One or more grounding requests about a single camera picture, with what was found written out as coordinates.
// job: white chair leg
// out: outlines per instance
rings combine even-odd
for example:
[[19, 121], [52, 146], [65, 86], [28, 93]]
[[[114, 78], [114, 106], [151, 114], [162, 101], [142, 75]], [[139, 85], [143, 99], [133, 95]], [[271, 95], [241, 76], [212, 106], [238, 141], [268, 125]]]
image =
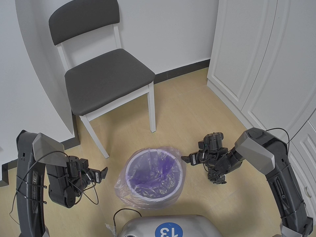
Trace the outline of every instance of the white chair leg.
[[156, 116], [155, 116], [155, 96], [154, 96], [154, 82], [148, 84], [149, 92], [147, 93], [149, 124], [151, 132], [156, 131]]
[[101, 153], [104, 155], [105, 158], [109, 158], [109, 155], [107, 154], [107, 152], [105, 151], [104, 147], [102, 146], [100, 140], [98, 139], [97, 135], [95, 134], [92, 126], [89, 123], [88, 118], [86, 117], [86, 115], [80, 116], [80, 118], [81, 118], [81, 121], [83, 122], [84, 126], [86, 127], [86, 129], [90, 133], [91, 137], [93, 138], [94, 142], [96, 143], [96, 145], [100, 149]]

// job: chair seat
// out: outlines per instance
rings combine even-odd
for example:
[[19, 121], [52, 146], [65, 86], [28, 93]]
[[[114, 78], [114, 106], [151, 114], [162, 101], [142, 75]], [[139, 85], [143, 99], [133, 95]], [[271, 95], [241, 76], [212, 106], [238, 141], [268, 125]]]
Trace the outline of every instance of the chair seat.
[[155, 74], [124, 49], [86, 61], [65, 74], [73, 114], [83, 116], [150, 84]]

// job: wooden floor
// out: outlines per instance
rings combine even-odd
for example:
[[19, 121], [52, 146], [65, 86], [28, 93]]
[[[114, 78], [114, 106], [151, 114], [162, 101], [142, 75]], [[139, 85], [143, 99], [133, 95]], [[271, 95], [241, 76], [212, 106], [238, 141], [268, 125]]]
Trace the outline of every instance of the wooden floor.
[[[141, 96], [91, 121], [110, 158], [105, 159], [78, 120], [81, 145], [66, 151], [89, 160], [89, 166], [108, 166], [105, 180], [96, 186], [99, 205], [86, 197], [73, 208], [61, 207], [45, 190], [45, 225], [51, 237], [112, 236], [105, 224], [113, 224], [113, 214], [126, 207], [114, 193], [114, 185], [127, 159], [147, 147], [172, 146], [183, 155], [198, 150], [198, 141], [211, 132], [223, 132], [223, 146], [232, 148], [244, 126], [206, 86], [207, 69], [155, 84], [157, 131], [149, 129], [147, 96]], [[16, 169], [9, 171], [10, 185], [0, 188], [0, 236], [20, 234], [9, 217], [15, 192]], [[227, 184], [208, 181], [202, 165], [187, 165], [183, 192], [176, 203], [162, 210], [140, 210], [143, 216], [200, 214], [209, 218], [224, 236], [270, 237], [280, 233], [280, 215], [265, 176], [247, 161], [226, 176]], [[93, 189], [87, 194], [96, 200]], [[18, 219], [16, 205], [13, 217]], [[117, 228], [137, 214], [121, 211]]]

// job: translucent purple trash bag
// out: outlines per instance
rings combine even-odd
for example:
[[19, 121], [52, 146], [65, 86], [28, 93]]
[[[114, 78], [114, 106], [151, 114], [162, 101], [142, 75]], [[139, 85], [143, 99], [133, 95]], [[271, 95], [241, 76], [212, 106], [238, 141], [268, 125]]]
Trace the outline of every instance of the translucent purple trash bag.
[[179, 198], [184, 178], [185, 162], [178, 149], [143, 148], [128, 159], [114, 188], [130, 206], [161, 209]]

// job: chair backrest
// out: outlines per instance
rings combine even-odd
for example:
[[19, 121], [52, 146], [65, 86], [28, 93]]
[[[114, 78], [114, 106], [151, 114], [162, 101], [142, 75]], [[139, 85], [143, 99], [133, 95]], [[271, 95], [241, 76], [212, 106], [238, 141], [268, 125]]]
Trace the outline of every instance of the chair backrest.
[[73, 0], [61, 6], [48, 21], [54, 45], [100, 27], [119, 23], [118, 6], [117, 0]]

